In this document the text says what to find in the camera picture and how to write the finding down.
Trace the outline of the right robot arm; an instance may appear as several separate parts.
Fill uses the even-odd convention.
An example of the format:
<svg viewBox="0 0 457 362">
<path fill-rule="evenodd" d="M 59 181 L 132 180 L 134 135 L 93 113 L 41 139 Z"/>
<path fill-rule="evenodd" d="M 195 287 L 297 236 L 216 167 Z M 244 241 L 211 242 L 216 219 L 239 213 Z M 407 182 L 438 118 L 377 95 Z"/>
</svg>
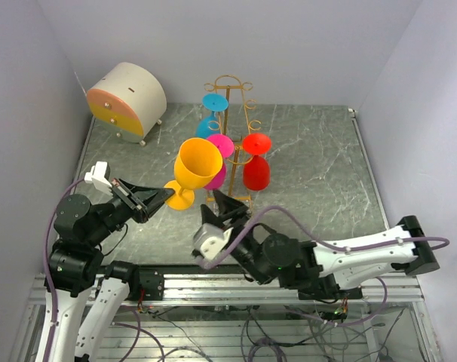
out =
<svg viewBox="0 0 457 362">
<path fill-rule="evenodd" d="M 270 207 L 251 215 L 247 205 L 215 192 L 219 211 L 201 205 L 201 227 L 192 255 L 200 267 L 215 268 L 233 258 L 259 285 L 277 281 L 300 299 L 359 299 L 360 285 L 390 272 L 407 276 L 435 272 L 440 265 L 415 216 L 388 230 L 337 241 L 311 236 L 299 241 L 262 222 Z"/>
</svg>

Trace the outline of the red wine glass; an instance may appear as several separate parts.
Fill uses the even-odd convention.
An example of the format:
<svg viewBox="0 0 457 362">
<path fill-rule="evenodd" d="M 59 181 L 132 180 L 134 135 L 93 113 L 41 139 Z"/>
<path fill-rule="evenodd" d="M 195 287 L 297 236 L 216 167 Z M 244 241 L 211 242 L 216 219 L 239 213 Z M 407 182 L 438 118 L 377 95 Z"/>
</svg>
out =
<svg viewBox="0 0 457 362">
<path fill-rule="evenodd" d="M 267 188 L 271 179 L 271 170 L 263 155 L 271 148 L 271 139 L 263 133 L 252 133 L 244 138 L 242 147 L 252 156 L 252 159 L 244 165 L 244 185 L 252 191 Z"/>
</svg>

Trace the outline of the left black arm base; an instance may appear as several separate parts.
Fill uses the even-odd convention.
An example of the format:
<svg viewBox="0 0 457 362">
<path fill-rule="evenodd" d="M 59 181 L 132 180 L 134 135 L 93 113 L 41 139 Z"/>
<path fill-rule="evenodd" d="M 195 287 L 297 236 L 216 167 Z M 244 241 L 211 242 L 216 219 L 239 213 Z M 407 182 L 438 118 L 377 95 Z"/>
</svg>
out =
<svg viewBox="0 0 457 362">
<path fill-rule="evenodd" d="M 160 271 L 153 268 L 131 262 L 113 261 L 104 268 L 103 275 L 97 282 L 97 294 L 110 278 L 129 284 L 130 292 L 127 300 L 160 301 L 163 299 L 165 279 Z"/>
</svg>

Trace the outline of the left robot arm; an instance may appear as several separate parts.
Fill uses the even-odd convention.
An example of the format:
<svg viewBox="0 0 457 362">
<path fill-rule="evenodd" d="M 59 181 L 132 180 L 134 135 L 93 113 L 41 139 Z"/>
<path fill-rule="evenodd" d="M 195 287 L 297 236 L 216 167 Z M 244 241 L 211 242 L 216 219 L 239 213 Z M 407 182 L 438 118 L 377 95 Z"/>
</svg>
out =
<svg viewBox="0 0 457 362">
<path fill-rule="evenodd" d="M 38 361 L 94 361 L 122 302 L 146 294 L 139 266 L 113 261 L 98 283 L 94 305 L 84 310 L 105 257 L 100 245 L 130 219 L 148 222 L 175 192 L 114 179 L 108 193 L 108 202 L 92 204 L 67 189 L 48 224 L 58 239 L 43 255 L 46 304 Z"/>
</svg>

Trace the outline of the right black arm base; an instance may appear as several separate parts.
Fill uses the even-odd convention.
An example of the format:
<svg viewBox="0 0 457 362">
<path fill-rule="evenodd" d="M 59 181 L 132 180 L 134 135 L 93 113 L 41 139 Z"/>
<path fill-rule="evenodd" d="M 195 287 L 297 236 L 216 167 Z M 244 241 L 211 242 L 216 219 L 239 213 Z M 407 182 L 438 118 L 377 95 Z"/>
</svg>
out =
<svg viewBox="0 0 457 362">
<path fill-rule="evenodd" d="M 296 287 L 300 300 L 342 300 L 362 299 L 363 293 L 360 287 L 342 289 L 337 283 L 333 275 L 328 275 L 312 281 L 305 286 Z"/>
</svg>

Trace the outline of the yellow wine glass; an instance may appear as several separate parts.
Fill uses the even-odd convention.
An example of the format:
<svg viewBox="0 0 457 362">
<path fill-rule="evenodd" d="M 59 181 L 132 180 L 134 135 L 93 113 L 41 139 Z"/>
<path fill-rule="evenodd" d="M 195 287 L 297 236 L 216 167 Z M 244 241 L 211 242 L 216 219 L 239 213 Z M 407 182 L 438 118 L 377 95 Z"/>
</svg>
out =
<svg viewBox="0 0 457 362">
<path fill-rule="evenodd" d="M 221 171 L 222 164 L 220 150 L 209 140 L 193 137 L 184 141 L 175 159 L 174 180 L 164 186 L 175 191 L 166 205 L 174 210 L 190 208 L 195 190 L 205 187 Z"/>
</svg>

